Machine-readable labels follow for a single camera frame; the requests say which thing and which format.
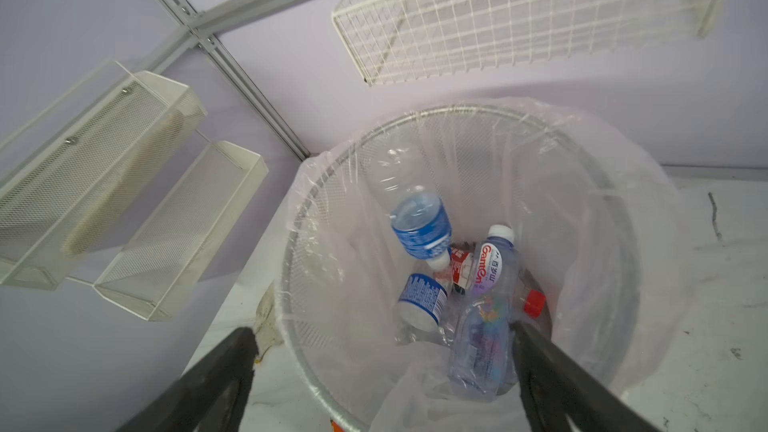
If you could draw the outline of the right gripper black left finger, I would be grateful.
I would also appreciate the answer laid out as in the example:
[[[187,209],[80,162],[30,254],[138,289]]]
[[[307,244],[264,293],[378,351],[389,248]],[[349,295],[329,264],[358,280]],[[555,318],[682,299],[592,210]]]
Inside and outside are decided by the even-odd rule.
[[[200,359],[121,431],[237,431],[251,391],[258,345],[240,327]]]

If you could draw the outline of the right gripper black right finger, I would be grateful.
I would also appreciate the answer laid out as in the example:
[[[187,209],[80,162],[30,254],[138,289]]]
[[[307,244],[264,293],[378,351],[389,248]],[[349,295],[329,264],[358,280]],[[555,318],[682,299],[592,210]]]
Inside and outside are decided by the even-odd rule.
[[[533,431],[654,431],[548,338],[512,325],[520,397]]]

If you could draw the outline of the red label red cap bottle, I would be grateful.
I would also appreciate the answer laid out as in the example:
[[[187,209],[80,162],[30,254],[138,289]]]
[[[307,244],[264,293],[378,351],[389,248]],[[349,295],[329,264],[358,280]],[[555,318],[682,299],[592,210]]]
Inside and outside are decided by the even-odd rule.
[[[454,292],[471,297],[499,296],[509,301],[513,313],[522,312],[533,319],[541,316],[546,296],[523,282],[518,253],[512,245],[488,239],[474,252],[452,247],[450,257]]]

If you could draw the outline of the clear bottle white cap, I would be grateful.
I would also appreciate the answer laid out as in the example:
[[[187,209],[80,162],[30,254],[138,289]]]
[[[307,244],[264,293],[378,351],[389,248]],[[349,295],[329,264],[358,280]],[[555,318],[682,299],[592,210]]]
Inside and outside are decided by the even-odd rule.
[[[515,248],[515,233],[509,226],[491,226],[483,242],[488,239],[505,241]],[[509,301],[505,298],[491,294],[464,295],[448,362],[448,376],[466,397],[478,400],[496,397],[507,373],[512,317]]]

